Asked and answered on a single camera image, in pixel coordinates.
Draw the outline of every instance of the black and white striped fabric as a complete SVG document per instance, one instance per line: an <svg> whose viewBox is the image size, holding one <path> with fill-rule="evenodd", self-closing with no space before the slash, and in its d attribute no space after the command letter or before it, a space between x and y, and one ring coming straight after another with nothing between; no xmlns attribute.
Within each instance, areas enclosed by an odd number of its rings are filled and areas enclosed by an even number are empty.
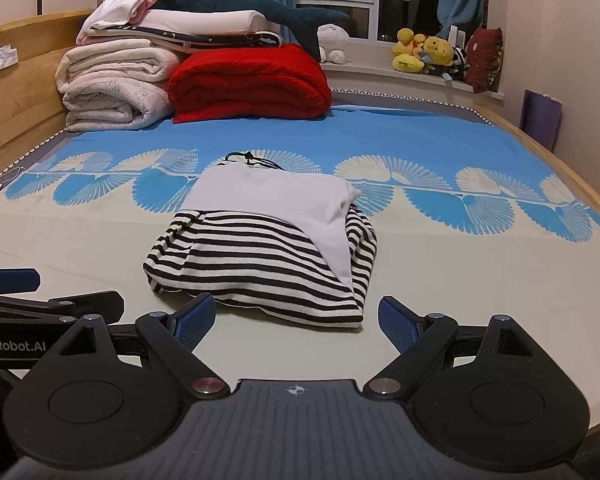
<svg viewBox="0 0 600 480"><path fill-rule="evenodd" d="M300 229L229 211L177 213L147 256L144 271L156 293L209 292L226 306L259 308L305 324L356 327L363 319L377 241L354 205L346 233L353 291Z"/></svg>

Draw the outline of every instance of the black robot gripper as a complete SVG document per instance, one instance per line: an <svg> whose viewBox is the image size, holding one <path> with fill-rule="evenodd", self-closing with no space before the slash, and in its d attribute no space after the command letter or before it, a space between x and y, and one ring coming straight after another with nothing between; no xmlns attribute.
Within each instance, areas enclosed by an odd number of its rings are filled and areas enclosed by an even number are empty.
<svg viewBox="0 0 600 480"><path fill-rule="evenodd" d="M214 320L202 294L133 326L73 323L5 402L25 457L4 479L584 478L570 458L587 403L509 316L458 326L383 298L380 327L400 355L361 392L352 380L231 392L192 354ZM463 356L475 359L453 366Z"/></svg>

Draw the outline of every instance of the red blanket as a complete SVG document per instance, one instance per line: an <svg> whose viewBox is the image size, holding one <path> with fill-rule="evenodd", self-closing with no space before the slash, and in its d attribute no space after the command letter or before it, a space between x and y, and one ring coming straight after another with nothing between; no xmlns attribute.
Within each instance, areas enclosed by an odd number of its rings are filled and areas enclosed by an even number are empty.
<svg viewBox="0 0 600 480"><path fill-rule="evenodd" d="M174 123L229 117L319 117L331 106L320 65L299 46L219 48L193 54L173 73Z"/></svg>

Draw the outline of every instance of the window sill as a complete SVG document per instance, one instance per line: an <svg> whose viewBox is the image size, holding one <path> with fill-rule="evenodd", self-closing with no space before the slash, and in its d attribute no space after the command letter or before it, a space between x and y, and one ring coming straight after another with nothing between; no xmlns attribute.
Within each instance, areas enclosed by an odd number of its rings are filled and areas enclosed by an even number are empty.
<svg viewBox="0 0 600 480"><path fill-rule="evenodd" d="M433 75L409 74L406 72L398 72L397 70L393 70L392 68L387 68L384 66L375 66L375 63L347 61L347 63L344 65L337 65L334 63L321 63L320 66L325 72L350 72L358 74L379 75L410 81L418 81L421 83L428 83L437 86L446 86L454 88L456 90L474 93L474 89L471 87L471 85L468 85L467 83L463 83L461 81L445 81L441 77ZM478 95L484 95L499 101L504 101L504 94L501 92L487 91Z"/></svg>

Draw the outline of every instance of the silver bolt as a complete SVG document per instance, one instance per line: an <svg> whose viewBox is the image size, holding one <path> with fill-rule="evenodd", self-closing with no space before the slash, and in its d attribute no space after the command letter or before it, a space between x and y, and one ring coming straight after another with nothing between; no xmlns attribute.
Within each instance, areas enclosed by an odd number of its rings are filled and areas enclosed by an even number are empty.
<svg viewBox="0 0 600 480"><path fill-rule="evenodd" d="M393 395L400 390L400 383L389 377L378 377L369 381L369 389L375 394Z"/></svg>
<svg viewBox="0 0 600 480"><path fill-rule="evenodd" d="M191 384L199 394L216 394L224 388L224 381L217 377L202 377Z"/></svg>

